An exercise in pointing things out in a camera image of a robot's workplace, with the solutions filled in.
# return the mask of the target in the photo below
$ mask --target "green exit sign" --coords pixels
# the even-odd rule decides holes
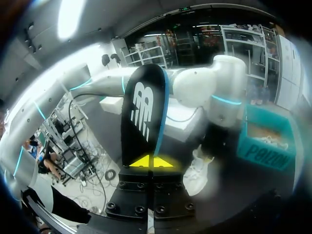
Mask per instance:
[[[183,7],[183,8],[179,8],[179,11],[189,11],[191,9],[190,6],[186,6],[186,7]]]

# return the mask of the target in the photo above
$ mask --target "robotic arm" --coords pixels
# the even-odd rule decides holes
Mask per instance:
[[[38,176],[37,163],[22,144],[50,116],[64,94],[122,96],[135,70],[135,67],[118,68],[90,79],[84,64],[54,81],[40,79],[26,91],[6,119],[6,131],[0,141],[0,165],[6,170],[5,179],[15,199],[20,200],[20,191],[28,186],[37,192],[46,209],[52,211],[51,186]],[[234,124],[239,97],[246,84],[246,65],[242,60],[219,55],[210,67],[168,69],[166,72],[171,95],[182,105],[202,106],[206,111],[213,106],[212,113],[207,111],[211,122],[223,127]]]

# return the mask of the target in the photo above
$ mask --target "yellow triangle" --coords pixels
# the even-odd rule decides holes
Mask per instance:
[[[165,160],[159,158],[159,157],[154,157],[154,167],[173,167],[169,162],[166,162]]]
[[[141,167],[148,167],[149,166],[149,158],[150,158],[150,156],[147,155],[147,156],[139,159],[138,161],[132,163],[130,165],[130,167],[139,167],[139,166],[141,166]]]
[[[149,167],[149,158],[150,156],[147,155],[132,163],[130,167]],[[154,157],[154,167],[173,167],[173,165],[159,157]]]

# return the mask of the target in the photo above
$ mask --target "ceiling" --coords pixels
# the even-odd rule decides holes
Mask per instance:
[[[267,11],[254,0],[87,0],[78,30],[68,42],[61,41],[57,36],[61,0],[41,2],[37,7],[30,7],[20,20],[17,36],[9,45],[1,64],[0,78],[5,86],[0,87],[0,98],[4,100],[10,98],[16,86],[32,82],[32,73],[43,71],[75,50],[99,40],[106,43],[116,36],[122,37],[140,24],[180,7],[226,2]],[[42,46],[35,54],[28,48],[23,32],[31,22],[34,27],[28,31],[29,36],[35,47]]]

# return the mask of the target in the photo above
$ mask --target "door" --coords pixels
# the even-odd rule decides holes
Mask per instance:
[[[291,81],[293,80],[293,55],[291,42],[286,38],[279,36],[282,54],[282,77]]]
[[[291,89],[292,89],[292,83],[290,83],[290,81],[284,78],[281,78],[281,88],[279,91],[279,96],[278,96],[278,100],[276,104],[287,110],[290,110],[291,105],[292,105],[290,101]]]
[[[295,84],[292,84],[289,99],[290,109],[292,109],[297,104],[298,96],[299,96],[299,87],[296,86]]]
[[[292,47],[292,82],[300,86],[300,77],[301,77],[301,63],[300,56],[296,46],[291,43]]]

